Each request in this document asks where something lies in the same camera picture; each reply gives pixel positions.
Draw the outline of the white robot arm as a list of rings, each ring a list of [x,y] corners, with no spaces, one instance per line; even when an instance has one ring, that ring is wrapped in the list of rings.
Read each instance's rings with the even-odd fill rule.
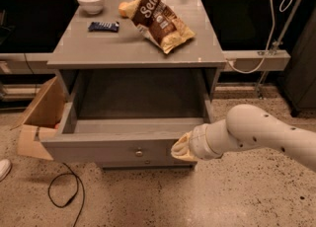
[[[225,119],[186,132],[172,146],[171,155],[183,161],[206,161],[220,158],[226,152],[263,147],[316,171],[316,133],[288,125],[251,105],[235,106]]]

